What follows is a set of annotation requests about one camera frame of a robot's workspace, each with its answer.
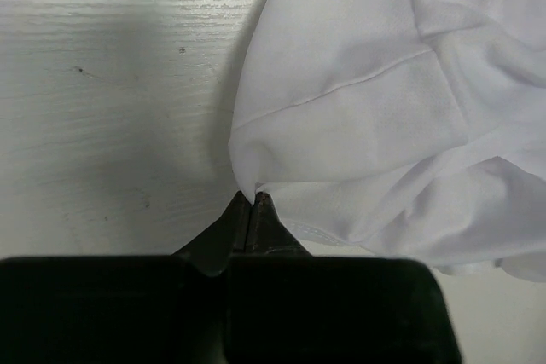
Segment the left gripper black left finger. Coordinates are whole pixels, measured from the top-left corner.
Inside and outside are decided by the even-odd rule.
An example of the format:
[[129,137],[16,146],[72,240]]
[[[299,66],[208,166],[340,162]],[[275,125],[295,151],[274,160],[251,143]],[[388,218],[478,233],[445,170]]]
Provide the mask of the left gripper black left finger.
[[250,203],[237,192],[213,224],[173,255],[184,258],[204,275],[219,275],[230,256],[244,250],[249,218]]

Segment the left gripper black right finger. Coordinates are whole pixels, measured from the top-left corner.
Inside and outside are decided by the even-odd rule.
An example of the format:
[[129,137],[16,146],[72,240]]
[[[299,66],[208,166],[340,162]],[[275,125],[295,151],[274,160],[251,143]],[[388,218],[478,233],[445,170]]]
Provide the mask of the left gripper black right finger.
[[263,192],[256,195],[250,210],[244,252],[262,256],[311,256],[281,223],[273,199]]

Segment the white t-shirt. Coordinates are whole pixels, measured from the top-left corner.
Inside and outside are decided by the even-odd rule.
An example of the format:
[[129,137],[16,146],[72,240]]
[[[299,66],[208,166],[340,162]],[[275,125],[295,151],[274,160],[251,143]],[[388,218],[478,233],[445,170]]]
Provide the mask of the white t-shirt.
[[302,240],[545,278],[545,0],[266,0],[229,155]]

